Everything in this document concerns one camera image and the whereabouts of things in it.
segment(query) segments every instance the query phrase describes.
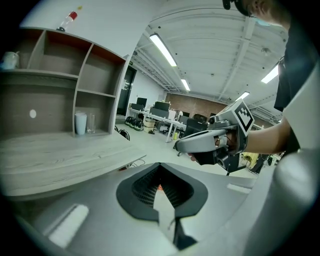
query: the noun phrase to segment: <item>dark doorway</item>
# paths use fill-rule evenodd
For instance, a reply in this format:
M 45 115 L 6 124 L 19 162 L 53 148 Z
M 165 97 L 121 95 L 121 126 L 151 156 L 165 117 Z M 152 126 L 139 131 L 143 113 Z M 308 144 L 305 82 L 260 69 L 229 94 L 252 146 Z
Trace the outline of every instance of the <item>dark doorway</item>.
M 118 107 L 116 109 L 117 115 L 126 115 L 126 110 L 128 107 L 130 92 L 131 92 L 131 86 L 135 80 L 137 71 L 128 66 L 128 69 L 126 70 L 125 76 L 124 76 L 124 82 L 122 84 Z

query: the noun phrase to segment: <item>hand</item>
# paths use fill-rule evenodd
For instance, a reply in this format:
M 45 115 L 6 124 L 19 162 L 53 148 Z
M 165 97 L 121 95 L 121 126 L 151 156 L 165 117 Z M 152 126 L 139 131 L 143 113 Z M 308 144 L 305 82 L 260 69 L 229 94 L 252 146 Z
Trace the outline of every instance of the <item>hand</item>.
M 228 145 L 230 150 L 233 150 L 236 148 L 237 146 L 237 134 L 235 130 L 230 130 L 227 134 L 227 141 L 226 144 Z M 215 147 L 217 148 L 220 144 L 220 140 L 218 137 L 214 138 L 214 143 L 215 143 Z M 191 161 L 196 161 L 196 158 L 194 157 L 194 155 L 192 153 L 188 153 L 188 155 L 191 157 Z

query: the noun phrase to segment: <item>white ceiling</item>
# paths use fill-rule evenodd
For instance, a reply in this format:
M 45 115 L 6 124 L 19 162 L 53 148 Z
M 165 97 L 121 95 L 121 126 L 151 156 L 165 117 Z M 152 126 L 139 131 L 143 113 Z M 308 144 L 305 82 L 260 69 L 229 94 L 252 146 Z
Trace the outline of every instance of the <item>white ceiling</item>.
M 153 33 L 164 41 L 177 67 L 171 67 L 149 40 Z M 168 92 L 231 103 L 248 91 L 249 108 L 262 109 L 255 114 L 265 120 L 277 120 L 281 118 L 274 109 L 279 80 L 276 77 L 268 84 L 261 80 L 284 55 L 287 39 L 283 28 L 262 26 L 240 14 L 234 4 L 225 10 L 222 0 L 167 0 L 131 60 Z M 263 48 L 269 49 L 268 55 Z M 189 83 L 190 92 L 181 78 Z

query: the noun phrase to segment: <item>forearm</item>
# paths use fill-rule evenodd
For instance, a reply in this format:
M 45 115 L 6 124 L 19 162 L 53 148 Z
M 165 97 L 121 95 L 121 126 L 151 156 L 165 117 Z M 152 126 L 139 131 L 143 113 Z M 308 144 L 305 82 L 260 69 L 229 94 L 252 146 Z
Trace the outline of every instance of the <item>forearm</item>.
M 262 130 L 253 130 L 248 134 L 245 151 L 259 154 L 276 154 L 286 150 L 290 135 L 290 125 L 283 118 L 281 123 Z

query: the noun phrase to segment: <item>wall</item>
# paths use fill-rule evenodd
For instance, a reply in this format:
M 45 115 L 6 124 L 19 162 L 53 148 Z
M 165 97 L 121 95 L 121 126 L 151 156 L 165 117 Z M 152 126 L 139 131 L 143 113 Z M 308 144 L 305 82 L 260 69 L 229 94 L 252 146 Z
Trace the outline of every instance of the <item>wall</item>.
M 83 6 L 67 32 L 93 41 L 124 57 L 131 55 L 145 28 L 165 0 L 43 0 L 22 27 L 56 29 Z
M 225 104 L 216 103 L 206 99 L 171 93 L 167 94 L 165 101 L 171 102 L 171 109 L 188 112 L 190 113 L 190 117 L 193 117 L 194 114 L 200 114 L 209 118 L 211 113 L 217 114 L 227 106 Z M 264 128 L 273 126 L 271 123 L 256 116 L 254 116 L 254 119 L 254 123 L 258 126 L 263 125 Z
M 152 79 L 137 71 L 131 87 L 129 104 L 136 103 L 137 98 L 146 98 L 146 105 L 153 105 L 155 101 L 165 100 L 167 93 Z

